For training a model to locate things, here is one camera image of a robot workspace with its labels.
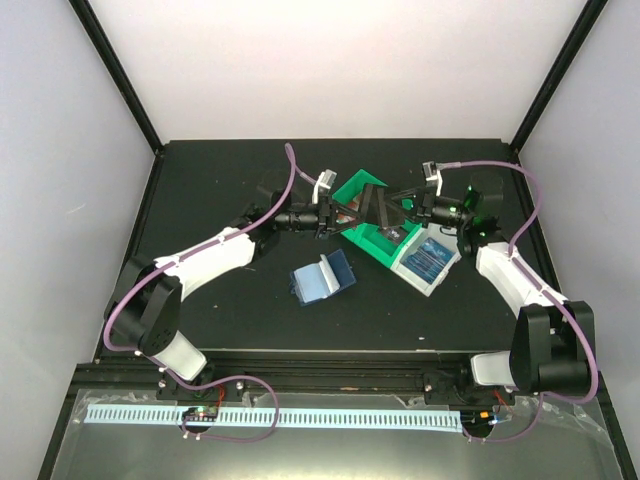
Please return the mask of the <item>blue leather card holder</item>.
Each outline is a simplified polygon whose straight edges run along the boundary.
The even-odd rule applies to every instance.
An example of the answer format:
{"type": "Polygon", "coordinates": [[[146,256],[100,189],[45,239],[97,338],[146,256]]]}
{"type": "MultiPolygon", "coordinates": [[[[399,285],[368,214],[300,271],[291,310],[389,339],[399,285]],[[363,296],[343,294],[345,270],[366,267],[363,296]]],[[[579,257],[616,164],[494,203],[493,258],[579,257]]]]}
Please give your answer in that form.
{"type": "Polygon", "coordinates": [[[356,284],[357,280],[342,249],[290,273],[290,293],[301,306],[326,300],[356,284]]]}

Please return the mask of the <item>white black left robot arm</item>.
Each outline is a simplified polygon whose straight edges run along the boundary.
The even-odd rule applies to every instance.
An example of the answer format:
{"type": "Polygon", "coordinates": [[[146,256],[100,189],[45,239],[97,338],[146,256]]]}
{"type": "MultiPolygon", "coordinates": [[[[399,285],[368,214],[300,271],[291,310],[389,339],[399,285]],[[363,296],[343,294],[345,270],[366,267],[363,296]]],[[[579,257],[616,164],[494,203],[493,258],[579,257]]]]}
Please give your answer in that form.
{"type": "Polygon", "coordinates": [[[355,207],[329,195],[333,173],[314,184],[311,202],[292,202],[293,185],[273,195],[268,209],[248,208],[213,237],[154,260],[129,259],[105,312],[104,345],[136,351],[179,378],[193,399],[207,397],[215,376],[205,355],[181,333],[180,311],[187,297],[222,275],[264,256],[283,231],[311,231],[324,239],[362,224],[388,227],[391,215],[379,186],[367,184],[355,207]]]}

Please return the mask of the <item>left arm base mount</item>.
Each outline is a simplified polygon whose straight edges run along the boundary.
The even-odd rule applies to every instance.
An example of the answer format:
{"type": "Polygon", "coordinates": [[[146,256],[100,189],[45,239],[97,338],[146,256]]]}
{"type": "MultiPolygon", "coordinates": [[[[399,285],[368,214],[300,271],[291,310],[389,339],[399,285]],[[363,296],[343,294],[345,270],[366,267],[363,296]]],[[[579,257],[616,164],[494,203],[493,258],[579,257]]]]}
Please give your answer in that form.
{"type": "Polygon", "coordinates": [[[207,366],[194,380],[185,381],[188,385],[196,387],[196,390],[193,390],[181,386],[169,374],[162,373],[156,390],[156,398],[158,400],[176,401],[179,404],[213,404],[224,401],[239,401],[244,391],[249,388],[247,380],[227,380],[218,386],[203,389],[204,385],[239,374],[240,371],[237,369],[207,366]]]}

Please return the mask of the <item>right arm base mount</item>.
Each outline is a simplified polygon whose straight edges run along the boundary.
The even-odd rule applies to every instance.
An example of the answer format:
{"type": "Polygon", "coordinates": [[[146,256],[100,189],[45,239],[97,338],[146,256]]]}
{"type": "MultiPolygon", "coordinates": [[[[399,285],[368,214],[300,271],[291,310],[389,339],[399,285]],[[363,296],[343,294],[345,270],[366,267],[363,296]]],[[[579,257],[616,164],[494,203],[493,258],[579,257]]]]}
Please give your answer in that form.
{"type": "Polygon", "coordinates": [[[451,408],[515,405],[514,395],[504,388],[476,385],[467,376],[444,370],[427,371],[422,375],[422,381],[427,404],[448,405],[451,408]]]}

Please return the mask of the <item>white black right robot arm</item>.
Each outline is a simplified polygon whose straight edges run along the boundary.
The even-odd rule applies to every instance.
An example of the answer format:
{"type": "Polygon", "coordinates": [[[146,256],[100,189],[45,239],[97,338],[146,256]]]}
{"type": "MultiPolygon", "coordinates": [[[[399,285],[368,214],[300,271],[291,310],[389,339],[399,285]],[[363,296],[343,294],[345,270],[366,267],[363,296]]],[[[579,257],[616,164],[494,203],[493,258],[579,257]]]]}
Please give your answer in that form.
{"type": "Polygon", "coordinates": [[[503,180],[487,171],[488,163],[480,166],[460,200],[442,196],[446,167],[429,162],[424,185],[407,190],[376,186],[365,212],[382,227],[410,221],[454,228],[459,254],[473,261],[514,313],[510,349],[473,356],[470,368],[455,377],[461,400],[479,402],[491,386],[502,386],[586,403],[599,387],[593,311],[549,286],[523,259],[515,239],[504,237],[499,220],[503,180]]]}

